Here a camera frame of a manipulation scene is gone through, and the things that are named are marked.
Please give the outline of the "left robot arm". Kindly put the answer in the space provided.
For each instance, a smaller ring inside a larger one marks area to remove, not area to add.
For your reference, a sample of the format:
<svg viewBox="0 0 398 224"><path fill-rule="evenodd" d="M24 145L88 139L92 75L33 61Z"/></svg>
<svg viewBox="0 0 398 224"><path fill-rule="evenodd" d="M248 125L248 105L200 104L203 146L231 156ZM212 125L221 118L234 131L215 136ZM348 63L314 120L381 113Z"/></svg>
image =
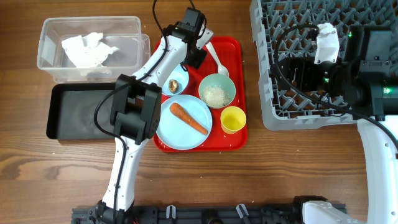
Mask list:
<svg viewBox="0 0 398 224"><path fill-rule="evenodd" d="M108 189L97 204L93 223L133 223L134 185L145 145L160 123L162 86L178 65L198 68L203 46L212 38L207 19L189 7L181 21L162 28L162 39L146 64L131 76L121 74L112 98L110 123L116 149Z"/></svg>

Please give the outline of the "white napkin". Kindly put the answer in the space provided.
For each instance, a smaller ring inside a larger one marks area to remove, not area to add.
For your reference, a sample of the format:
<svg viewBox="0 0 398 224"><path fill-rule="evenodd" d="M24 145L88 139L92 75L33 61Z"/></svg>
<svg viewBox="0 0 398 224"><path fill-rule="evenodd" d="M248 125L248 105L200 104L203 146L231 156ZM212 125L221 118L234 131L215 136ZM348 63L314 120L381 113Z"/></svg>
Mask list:
<svg viewBox="0 0 398 224"><path fill-rule="evenodd" d="M119 50L118 47L110 47L102 42L103 37L103 33L97 32L84 37L78 35L63 40L62 47L76 68L103 67L103 62Z"/></svg>

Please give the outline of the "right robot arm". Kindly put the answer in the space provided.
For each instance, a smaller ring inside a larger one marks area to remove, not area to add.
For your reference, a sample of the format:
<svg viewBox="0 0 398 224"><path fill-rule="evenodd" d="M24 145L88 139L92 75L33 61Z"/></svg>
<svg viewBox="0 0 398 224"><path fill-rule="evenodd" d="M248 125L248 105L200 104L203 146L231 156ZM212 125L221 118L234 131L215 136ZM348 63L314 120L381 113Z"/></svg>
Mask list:
<svg viewBox="0 0 398 224"><path fill-rule="evenodd" d="M310 58L275 60L281 86L305 98L323 90L342 96L339 107L357 122L366 160L368 223L397 222L397 79L390 73L392 32L380 26L351 26L343 57L329 24L313 25L317 51Z"/></svg>

